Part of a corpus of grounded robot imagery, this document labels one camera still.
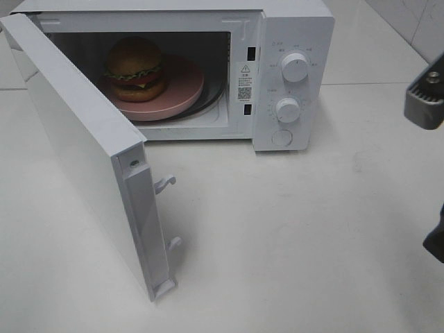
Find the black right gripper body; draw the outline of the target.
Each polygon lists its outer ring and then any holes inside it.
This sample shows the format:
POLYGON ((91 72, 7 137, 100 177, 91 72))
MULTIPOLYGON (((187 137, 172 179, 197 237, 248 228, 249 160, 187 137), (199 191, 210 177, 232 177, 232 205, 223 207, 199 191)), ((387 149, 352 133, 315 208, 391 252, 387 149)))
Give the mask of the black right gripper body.
POLYGON ((426 236, 423 247, 439 262, 444 262, 444 206, 440 211, 438 225, 426 236))

